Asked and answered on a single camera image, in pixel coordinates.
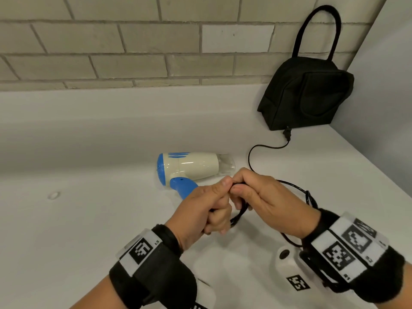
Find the black bag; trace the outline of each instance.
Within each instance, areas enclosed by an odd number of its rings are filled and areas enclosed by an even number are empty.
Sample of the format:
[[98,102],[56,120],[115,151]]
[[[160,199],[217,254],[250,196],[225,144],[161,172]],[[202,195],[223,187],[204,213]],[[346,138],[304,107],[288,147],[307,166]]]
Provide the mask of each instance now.
[[[299,57],[306,26],[319,11],[327,11],[336,20],[336,36],[327,60]],[[276,71],[260,101],[261,112],[270,130],[330,124],[339,105],[353,90],[353,75],[337,69],[332,62],[342,21],[330,5],[315,9],[299,30],[290,59]]]

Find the right hand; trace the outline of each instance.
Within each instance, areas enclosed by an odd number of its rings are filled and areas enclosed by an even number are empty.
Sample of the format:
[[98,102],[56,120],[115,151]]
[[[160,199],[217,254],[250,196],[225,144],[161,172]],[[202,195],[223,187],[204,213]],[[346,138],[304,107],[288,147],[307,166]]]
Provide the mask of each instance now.
[[308,206],[283,184],[242,168],[234,176],[231,199],[240,210],[240,198],[246,200],[271,228],[303,239],[318,225],[320,211]]

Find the black power cord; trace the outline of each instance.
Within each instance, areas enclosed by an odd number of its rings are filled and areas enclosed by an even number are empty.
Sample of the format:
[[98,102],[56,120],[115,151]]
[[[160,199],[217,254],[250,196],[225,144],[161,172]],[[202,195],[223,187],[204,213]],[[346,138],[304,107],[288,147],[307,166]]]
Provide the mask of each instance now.
[[[267,147],[267,148],[274,149],[274,150],[279,150],[279,149],[281,149],[281,148],[284,148],[284,147],[286,147],[286,146],[289,144],[289,142],[291,141],[291,132],[292,132],[291,128],[286,128],[286,129],[283,131],[283,135],[285,136],[285,138],[286,138],[286,140],[287,140],[287,143],[286,143],[285,145],[283,145],[283,146],[274,147],[274,146],[268,146],[268,145],[263,145],[263,144],[257,144],[257,145],[255,145],[254,147],[252,147],[252,148],[250,149],[250,151],[249,151],[249,154],[248,154],[248,164],[249,164],[250,170],[253,171],[253,172],[256,172],[256,171],[253,170],[252,166],[250,165],[250,154],[251,154],[252,150],[253,150],[255,147],[262,146],[262,147]],[[315,209],[318,208],[318,204],[317,204],[316,200],[312,197],[312,195],[310,194],[309,191],[305,191],[305,190],[302,189],[301,187],[298,187],[297,185],[295,185],[295,184],[293,184],[293,183],[290,183],[290,182],[287,182],[287,181],[283,181],[283,180],[278,180],[278,181],[281,182],[281,183],[283,183],[283,184],[286,184],[286,185],[289,185],[289,186],[291,186],[291,187],[294,187],[295,189],[298,189],[299,191],[301,191],[302,193],[304,193],[304,194],[305,194],[305,198],[306,198],[306,204],[308,204],[309,206],[312,206],[312,207],[315,208]],[[281,233],[281,234],[282,234],[282,236],[284,237],[284,239],[285,239],[289,244],[291,244],[291,245],[293,245],[293,246],[295,246],[295,247],[302,247],[302,245],[299,245],[299,244],[296,244],[296,243],[292,242],[292,241],[286,236],[286,234],[284,234],[284,233]]]

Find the hair dryer handle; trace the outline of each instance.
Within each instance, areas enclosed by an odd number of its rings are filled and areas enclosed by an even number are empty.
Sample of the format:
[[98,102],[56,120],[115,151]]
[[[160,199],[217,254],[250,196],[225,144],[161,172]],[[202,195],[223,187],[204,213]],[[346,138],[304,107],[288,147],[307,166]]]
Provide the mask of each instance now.
[[170,187],[178,191],[180,197],[185,199],[198,185],[189,178],[176,177],[170,180]]

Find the hair dryer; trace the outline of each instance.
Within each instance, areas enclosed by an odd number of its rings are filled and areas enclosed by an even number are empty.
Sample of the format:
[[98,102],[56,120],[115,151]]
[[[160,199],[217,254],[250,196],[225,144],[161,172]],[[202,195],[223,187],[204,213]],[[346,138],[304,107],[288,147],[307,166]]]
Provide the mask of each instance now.
[[162,153],[157,159],[160,182],[185,199],[198,185],[193,180],[215,175],[233,175],[236,170],[229,154],[206,152]]

